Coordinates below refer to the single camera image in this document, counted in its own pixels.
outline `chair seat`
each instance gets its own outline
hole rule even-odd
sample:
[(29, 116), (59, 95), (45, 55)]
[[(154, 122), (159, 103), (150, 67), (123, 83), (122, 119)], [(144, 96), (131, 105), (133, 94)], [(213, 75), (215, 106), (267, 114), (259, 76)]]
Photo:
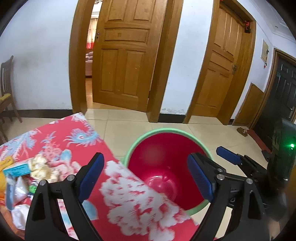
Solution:
[(11, 96), (11, 94), (9, 94), (9, 93), (6, 93), (6, 94), (4, 94), (3, 96), (1, 96), (1, 97), (0, 97), (0, 104), (1, 104), (4, 100), (8, 99), (10, 96)]

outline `chair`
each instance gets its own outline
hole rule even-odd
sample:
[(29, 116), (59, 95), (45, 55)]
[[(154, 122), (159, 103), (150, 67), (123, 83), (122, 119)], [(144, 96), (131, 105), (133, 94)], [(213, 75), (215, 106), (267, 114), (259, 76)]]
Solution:
[[(13, 59), (13, 56), (11, 56), (9, 60), (1, 64), (0, 91), (2, 96), (0, 97), (0, 113), (4, 111), (4, 109), (8, 111), (7, 107), (11, 104), (16, 117), (22, 123), (22, 119), (20, 118), (17, 112), (17, 109), (15, 107), (15, 102), (13, 100), (12, 91), (11, 91), (10, 73), (11, 73), (12, 59)], [(8, 141), (8, 138), (5, 135), (1, 124), (0, 124), (0, 131), (2, 132), (4, 139)]]

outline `bolt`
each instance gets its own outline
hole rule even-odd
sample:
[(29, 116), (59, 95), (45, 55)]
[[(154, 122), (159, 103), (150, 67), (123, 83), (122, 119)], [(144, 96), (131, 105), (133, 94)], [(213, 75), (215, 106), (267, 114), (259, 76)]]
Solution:
[(225, 178), (225, 176), (222, 175), (222, 174), (217, 174), (216, 177), (217, 177), (218, 180), (221, 180), (221, 181), (224, 180), (224, 178)]
[(68, 181), (73, 181), (74, 178), (75, 178), (74, 175), (69, 175), (69, 176), (67, 176), (67, 180), (68, 180)]
[(40, 184), (41, 186), (44, 186), (44, 185), (46, 184), (46, 180), (41, 180), (41, 181), (39, 182), (39, 184)]
[(252, 184), (253, 183), (253, 180), (252, 179), (250, 179), (250, 178), (247, 178), (247, 184)]

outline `tablecloth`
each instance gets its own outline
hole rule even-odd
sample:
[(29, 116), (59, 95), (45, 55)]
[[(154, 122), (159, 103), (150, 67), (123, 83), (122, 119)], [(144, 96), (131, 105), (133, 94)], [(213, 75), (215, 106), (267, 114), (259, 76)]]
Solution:
[[(96, 152), (104, 155), (105, 166), (83, 207), (105, 241), (190, 240), (198, 225), (116, 160), (82, 113), (53, 121), (3, 144), (0, 160), (12, 156), (22, 161), (41, 153), (65, 179), (76, 174)], [(69, 235), (78, 239), (62, 200), (59, 206)]]

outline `black metal door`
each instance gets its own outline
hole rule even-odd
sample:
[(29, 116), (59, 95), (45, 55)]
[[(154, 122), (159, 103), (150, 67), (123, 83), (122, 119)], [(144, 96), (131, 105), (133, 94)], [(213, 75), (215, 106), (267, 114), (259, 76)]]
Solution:
[(291, 120), (296, 107), (296, 67), (279, 58), (277, 73), (270, 96), (253, 128), (260, 139), (272, 149), (275, 122), (282, 118)]

